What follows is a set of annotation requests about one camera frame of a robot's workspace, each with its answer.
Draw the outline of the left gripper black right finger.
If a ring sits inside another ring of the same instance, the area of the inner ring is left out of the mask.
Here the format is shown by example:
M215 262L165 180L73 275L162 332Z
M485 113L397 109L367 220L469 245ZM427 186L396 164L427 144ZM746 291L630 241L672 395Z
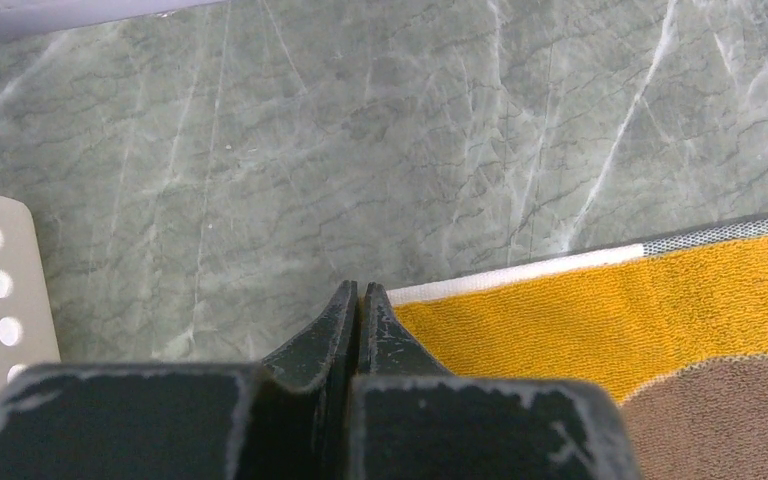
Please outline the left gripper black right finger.
M372 283L350 394L351 479L638 479L619 411L596 385L453 374Z

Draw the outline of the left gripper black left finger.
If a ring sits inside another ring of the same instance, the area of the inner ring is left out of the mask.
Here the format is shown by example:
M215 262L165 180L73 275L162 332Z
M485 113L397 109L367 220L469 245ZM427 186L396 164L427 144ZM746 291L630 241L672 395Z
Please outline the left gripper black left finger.
M358 287L244 363L41 364L0 394L0 479L340 479Z

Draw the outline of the brown yellow towel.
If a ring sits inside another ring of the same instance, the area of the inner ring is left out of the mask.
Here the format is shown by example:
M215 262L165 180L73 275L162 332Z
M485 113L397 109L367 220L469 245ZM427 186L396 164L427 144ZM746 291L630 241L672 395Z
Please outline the brown yellow towel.
M456 374L604 389L647 479L768 479L768 218L389 300Z

